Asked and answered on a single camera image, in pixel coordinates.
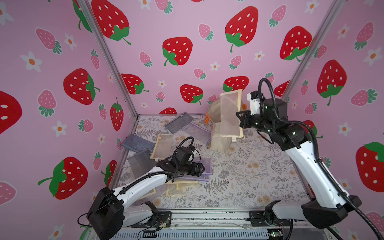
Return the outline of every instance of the white flower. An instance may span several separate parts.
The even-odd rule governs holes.
[[[13,17],[7,13],[7,7],[5,6],[5,3],[0,2],[0,12],[2,13],[0,15],[0,24],[5,25],[5,21],[12,21],[13,22]]]
[[[350,26],[347,26],[347,24],[344,24],[343,28],[341,28],[337,32],[339,34],[339,36],[337,37],[337,40],[339,40],[340,38],[345,38],[350,28],[351,28]]]
[[[351,185],[348,184],[348,179],[339,178],[339,184],[345,189],[352,189]]]
[[[164,81],[158,81],[158,82],[159,82],[158,86],[160,86],[162,88],[164,88],[166,86],[166,83]]]
[[[262,57],[264,57],[264,56],[265,56],[265,54],[263,53],[262,50],[260,50],[260,52],[255,53],[255,59],[254,59],[254,60],[259,60],[259,61],[261,61],[261,60],[262,60]]]
[[[358,236],[357,232],[352,232],[349,229],[347,229],[347,230],[348,230],[348,238],[350,240],[359,240],[359,236]]]
[[[70,46],[71,50],[73,50],[73,47],[77,47],[76,43],[73,41],[73,36],[68,36],[66,33],[64,33],[64,35],[66,38],[64,42]]]
[[[20,57],[22,58],[22,60],[24,60],[26,62],[26,69],[27,70],[35,69],[39,73],[41,72],[39,65],[42,64],[43,61],[35,58],[35,56],[33,55],[33,53],[31,51],[29,51],[28,56],[20,55]]]
[[[307,2],[307,8],[305,9],[304,13],[307,13],[307,12],[313,13],[314,9],[317,8],[319,5],[320,3],[318,3],[317,0]]]
[[[55,226],[53,228],[53,233],[48,237],[48,239],[56,240],[59,237],[61,237],[63,235],[63,227],[64,227],[64,224],[61,225],[60,227]]]
[[[212,71],[212,70],[217,71],[217,69],[218,69],[219,67],[220,67],[220,65],[217,64],[217,62],[214,62],[213,64],[211,64],[211,71]]]
[[[372,6],[372,4],[375,2],[375,0],[365,0],[364,5],[368,4],[369,6]]]
[[[152,0],[139,0],[139,3],[141,3],[141,9],[146,8],[149,10],[149,4]]]
[[[113,83],[113,76],[112,76],[112,73],[109,73],[108,74],[108,80],[110,83]]]
[[[383,58],[383,56],[380,54],[380,52],[381,52],[381,47],[379,47],[375,51],[368,50],[368,56],[366,58],[364,58],[363,62],[368,62],[369,66],[372,66],[376,60]]]
[[[100,133],[100,137],[98,137],[97,140],[99,140],[99,144],[101,145],[102,143],[105,143],[105,136]]]
[[[97,196],[97,192],[93,192],[90,201],[93,202],[95,200],[96,196]]]
[[[293,108],[293,109],[296,109],[296,107],[297,107],[297,103],[296,103],[296,101],[294,101],[294,102],[292,103],[292,108]]]
[[[56,137],[60,135],[66,135],[65,129],[67,128],[66,124],[61,124],[60,121],[57,121],[57,126],[53,126],[52,130],[56,131]]]
[[[348,132],[352,130],[352,128],[348,127],[348,123],[344,123],[343,125],[339,124],[339,134],[342,133],[344,136],[348,135]]]

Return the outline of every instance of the strawberry wallpaper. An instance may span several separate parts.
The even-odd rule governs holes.
[[[0,2],[0,238],[82,240],[134,118],[77,1],[20,3]]]
[[[205,113],[240,88],[247,103],[263,77],[281,96],[332,3],[88,1],[139,114]]]
[[[384,233],[384,17],[379,9],[384,9],[381,1],[344,4],[289,96],[288,115],[313,128],[327,167],[360,197],[360,209]],[[336,228],[344,239],[376,238],[354,212]]]

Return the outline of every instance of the red strawberry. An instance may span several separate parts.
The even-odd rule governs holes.
[[[216,95],[212,95],[208,98],[208,104],[211,105],[214,101],[217,100]]]
[[[121,122],[124,118],[124,112],[120,104],[118,104],[118,98],[116,97],[116,103],[114,103],[109,111],[113,128],[118,131],[121,128]]]
[[[97,152],[95,154],[95,159],[93,160],[93,168],[95,169],[95,171],[99,169],[100,165],[101,165],[101,153]]]
[[[115,41],[124,39],[131,45],[124,38],[129,35],[129,22],[124,13],[107,0],[92,0],[91,5],[103,35]]]
[[[237,66],[241,64],[241,56],[237,55],[236,57],[232,58],[231,64],[229,64],[229,68],[231,70],[235,70]]]
[[[79,190],[87,181],[88,171],[79,160],[74,157],[66,157],[53,170],[53,177],[39,181],[52,179],[49,190],[57,199],[66,199]]]
[[[40,105],[39,111],[42,116],[47,118],[55,113],[53,109],[56,107],[56,100],[51,91],[43,90],[37,98],[37,103]]]
[[[273,11],[272,18],[269,19],[269,26],[271,28],[274,28],[276,25],[278,25],[279,22],[283,20],[286,11],[287,11],[286,5],[281,5],[275,11]]]
[[[308,90],[308,80],[305,79],[303,85],[301,86],[301,95],[304,96]]]
[[[359,51],[367,45],[367,41],[373,35],[373,22],[367,22],[356,36],[355,50]]]
[[[159,92],[156,94],[156,100],[158,102],[162,102],[164,100],[165,96],[164,96],[164,93],[163,92]]]
[[[232,43],[232,47],[244,46],[249,43],[256,33],[259,11],[257,8],[249,6],[236,14],[225,26],[225,36],[227,41]]]
[[[285,83],[277,86],[277,88],[275,88],[275,90],[273,91],[275,93],[275,95],[278,97],[282,97],[283,93],[285,92],[285,90],[288,86],[288,83],[289,83],[289,81],[286,81]]]
[[[267,75],[265,75],[265,78],[268,79],[270,83],[272,83],[275,79],[273,73],[268,73]]]
[[[325,52],[327,51],[327,47],[324,45],[321,45],[319,48],[316,49],[316,51],[313,54],[314,58],[321,58]]]
[[[201,69],[195,68],[193,72],[195,73],[195,77],[197,78],[205,79],[207,77],[204,71]]]
[[[203,98],[203,90],[199,87],[184,84],[180,87],[181,97],[187,103],[197,103]]]
[[[144,64],[144,66],[146,67],[151,67],[152,66],[152,62],[151,62],[151,58],[148,56],[148,54],[146,54],[145,52],[141,52],[140,53],[140,61]]]
[[[369,89],[366,90],[360,90],[358,91],[352,98],[351,103],[356,106],[364,106],[367,103],[371,104],[374,101],[376,101],[378,93],[376,93],[376,90]]]
[[[375,192],[384,192],[384,145],[371,142],[359,148],[356,164],[362,183]]]
[[[121,150],[121,140],[120,140],[120,138],[118,138],[117,140],[116,140],[116,144],[118,145],[118,150]]]
[[[0,91],[0,134],[14,125],[22,114],[19,102],[11,95]]]
[[[0,206],[16,197],[17,190],[10,183],[0,181]]]
[[[63,52],[61,50],[59,41],[55,41],[55,37],[52,35],[52,33],[42,28],[36,28],[36,35],[40,39],[44,47],[49,50],[52,50],[53,53],[60,55],[60,53]]]
[[[79,130],[82,132],[90,132],[93,129],[93,123],[88,119],[81,120],[78,126]]]
[[[163,111],[159,112],[159,114],[177,114],[174,108],[166,108]]]
[[[329,98],[328,106],[331,104],[331,97],[339,94],[347,82],[347,73],[344,68],[336,61],[330,60],[325,63],[319,81],[317,82],[317,92],[323,98]]]
[[[92,61],[93,65],[95,66],[95,68],[99,69],[100,61],[98,59],[98,55],[97,55],[95,49],[92,49],[92,51],[91,51],[91,61]]]
[[[163,42],[163,56],[172,65],[184,65],[191,55],[192,42],[189,38],[181,36],[177,38],[169,38]]]
[[[302,26],[296,26],[289,30],[280,49],[280,58],[284,60],[299,60],[312,41],[312,35]]]
[[[227,78],[223,84],[224,92],[236,91],[238,89],[244,89],[249,84],[249,78],[246,76]]]
[[[100,117],[103,120],[107,119],[107,109],[104,108],[104,105],[100,103],[99,105]]]
[[[155,0],[156,6],[160,11],[164,11],[165,14],[172,12],[172,3],[168,0]]]
[[[200,37],[205,38],[206,41],[210,41],[214,38],[214,32],[211,31],[211,27],[206,24],[199,25]]]
[[[140,94],[142,91],[149,92],[144,90],[144,82],[138,76],[124,73],[122,73],[121,76],[129,93]]]
[[[384,232],[384,216],[381,216],[377,212],[369,212],[365,214],[365,216],[371,220],[380,232]]]
[[[82,68],[76,69],[65,77],[63,84],[65,93],[84,105],[91,104],[95,99],[95,89],[100,91],[100,89],[94,87],[93,79]]]
[[[312,114],[313,112],[316,112],[316,109],[317,109],[316,103],[308,104],[308,106],[305,108],[305,113]]]
[[[117,165],[117,162],[115,160],[112,160],[108,164],[107,168],[105,169],[105,173],[101,171],[101,173],[105,175],[104,183],[107,187],[109,187],[109,184],[111,183],[113,173],[115,172],[115,169],[116,169],[116,165]]]

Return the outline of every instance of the pink strawberry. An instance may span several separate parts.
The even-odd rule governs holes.
[[[10,183],[0,181],[0,206],[16,197],[17,190]]]
[[[40,105],[39,111],[42,116],[47,118],[55,113],[53,109],[56,107],[56,100],[51,91],[47,89],[42,91],[37,98],[37,103]]]
[[[100,165],[101,165],[101,153],[97,152],[95,154],[95,159],[93,160],[93,168],[95,169],[95,171],[99,169]]]
[[[303,85],[301,86],[301,95],[305,95],[308,90],[308,80],[305,79]]]
[[[265,78],[268,79],[271,83],[275,79],[275,77],[273,76],[273,73],[268,73],[267,75],[265,75]]]
[[[314,58],[321,58],[325,52],[327,51],[327,47],[324,45],[321,45],[319,48],[316,49],[316,51],[313,54]]]
[[[231,64],[229,64],[229,68],[231,70],[235,70],[238,65],[241,64],[241,56],[237,55],[236,57],[232,58]]]
[[[201,69],[195,68],[193,72],[195,73],[195,77],[197,78],[205,79],[207,77],[204,71]]]
[[[159,92],[156,94],[156,100],[158,102],[162,102],[164,100],[165,96],[164,96],[164,93],[163,92]]]
[[[281,5],[275,11],[273,11],[272,18],[269,19],[269,26],[271,28],[274,28],[276,25],[278,25],[279,21],[283,20],[286,11],[287,11],[286,5]]]
[[[172,3],[168,0],[155,0],[156,6],[160,11],[164,11],[165,14],[172,12]]]
[[[317,109],[316,103],[308,104],[308,106],[305,108],[305,113],[312,114],[313,112],[316,111],[316,109]]]
[[[146,67],[151,67],[152,66],[152,62],[151,62],[151,58],[148,56],[148,54],[146,54],[145,52],[141,52],[140,53],[140,61],[144,64],[144,66]]]
[[[381,216],[377,212],[369,212],[365,214],[367,218],[378,228],[380,232],[384,232],[384,216]]]
[[[367,22],[356,36],[355,50],[359,51],[367,45],[367,41],[373,35],[373,22]]]
[[[211,31],[211,27],[206,24],[199,25],[200,37],[205,38],[206,41],[210,41],[214,38],[214,32]]]
[[[120,140],[120,138],[118,138],[116,140],[116,144],[118,145],[118,150],[121,150],[121,140]]]
[[[99,69],[100,61],[98,59],[98,55],[97,55],[95,49],[92,49],[92,51],[91,51],[91,61],[92,61],[93,65],[95,66],[95,68]]]
[[[360,90],[358,91],[352,98],[351,98],[351,103],[356,106],[364,106],[367,103],[371,104],[376,100],[376,96],[378,94],[376,93],[376,90],[369,89],[368,91],[366,90]]]
[[[105,109],[104,105],[100,103],[99,105],[100,117],[103,120],[107,119],[107,109]]]
[[[93,129],[93,123],[88,119],[81,120],[78,126],[79,130],[82,132],[90,132]]]
[[[44,47],[49,50],[52,50],[53,53],[60,55],[60,53],[63,52],[61,50],[60,42],[55,41],[55,37],[52,35],[52,33],[42,28],[36,28],[36,35],[40,39]]]
[[[212,95],[208,98],[208,104],[211,105],[214,101],[217,100],[216,95]]]

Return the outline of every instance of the wire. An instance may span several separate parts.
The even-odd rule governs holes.
[[[318,147],[318,144],[317,144],[317,139],[316,139],[316,135],[314,134],[313,130],[307,125],[305,124],[304,122],[301,122],[301,121],[287,121],[287,120],[283,120],[283,119],[280,119],[279,118],[279,115],[277,114],[277,108],[276,108],[276,98],[275,98],[275,94],[273,93],[273,87],[271,85],[271,83],[269,82],[268,79],[266,78],[262,78],[259,82],[259,94],[260,94],[260,97],[261,97],[261,86],[263,84],[263,82],[265,82],[267,85],[268,85],[268,88],[269,88],[269,92],[271,93],[271,98],[272,98],[272,102],[273,102],[273,109],[274,109],[274,113],[275,113],[275,118],[279,121],[279,122],[283,122],[283,123],[289,123],[289,124],[300,124],[302,126],[304,126],[310,133],[311,137],[312,137],[312,143],[313,143],[313,151],[314,151],[314,156],[315,156],[315,159],[316,159],[316,162],[318,163],[318,165],[320,166],[322,172],[324,173],[324,175],[327,177],[327,179],[331,182],[331,184],[333,185],[333,187],[337,190],[338,194],[345,200],[346,203],[348,203],[352,208],[353,210],[358,214],[360,215],[360,217],[369,225],[369,227],[372,229],[372,231],[375,233],[376,237],[379,239],[379,240],[384,240],[383,236],[381,235],[381,233],[379,232],[379,230],[377,229],[377,227],[367,218],[367,216],[365,216],[365,214],[349,199],[349,197],[345,194],[345,192],[343,190],[341,190],[339,184],[335,181],[335,179],[332,177],[332,175],[330,174],[330,172],[328,172],[328,170],[326,169],[323,161],[321,160],[321,158],[319,157],[319,147]]]

